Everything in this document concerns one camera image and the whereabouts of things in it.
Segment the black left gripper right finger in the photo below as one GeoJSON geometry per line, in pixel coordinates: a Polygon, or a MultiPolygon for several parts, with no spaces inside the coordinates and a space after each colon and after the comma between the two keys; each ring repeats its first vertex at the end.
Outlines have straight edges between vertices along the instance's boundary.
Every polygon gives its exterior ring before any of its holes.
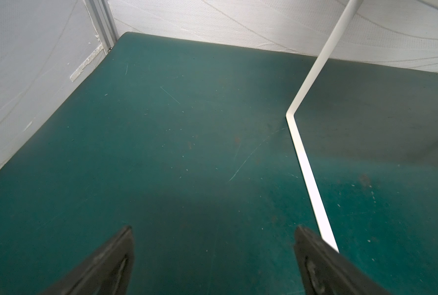
{"type": "Polygon", "coordinates": [[[293,246],[307,295],[388,295],[316,233],[298,226],[293,246]]]}

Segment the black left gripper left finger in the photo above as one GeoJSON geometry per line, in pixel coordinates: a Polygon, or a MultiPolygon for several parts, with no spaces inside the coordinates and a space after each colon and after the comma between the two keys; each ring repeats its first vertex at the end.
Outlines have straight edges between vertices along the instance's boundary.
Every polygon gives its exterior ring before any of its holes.
{"type": "Polygon", "coordinates": [[[124,295],[134,266],[134,235],[125,226],[43,295],[124,295]]]}

